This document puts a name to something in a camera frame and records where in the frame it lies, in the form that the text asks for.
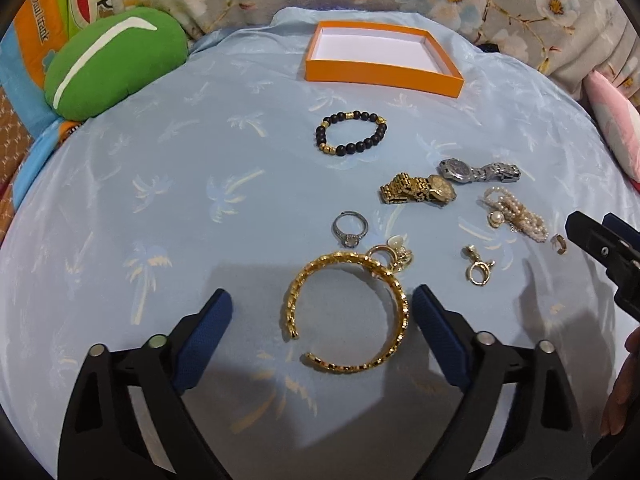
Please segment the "person's right hand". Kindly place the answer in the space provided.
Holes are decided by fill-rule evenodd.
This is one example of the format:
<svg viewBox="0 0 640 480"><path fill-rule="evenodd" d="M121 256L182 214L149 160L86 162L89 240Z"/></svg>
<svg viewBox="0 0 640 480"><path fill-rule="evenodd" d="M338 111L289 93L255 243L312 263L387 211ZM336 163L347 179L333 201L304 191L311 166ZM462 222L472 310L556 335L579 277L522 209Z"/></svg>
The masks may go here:
<svg viewBox="0 0 640 480"><path fill-rule="evenodd" d="M628 404L634 388L634 374L638 367L640 327L629 334L625 341L628 356L620 369L612 392L606 400L601 425L602 437L619 434L625 426Z"/></svg>

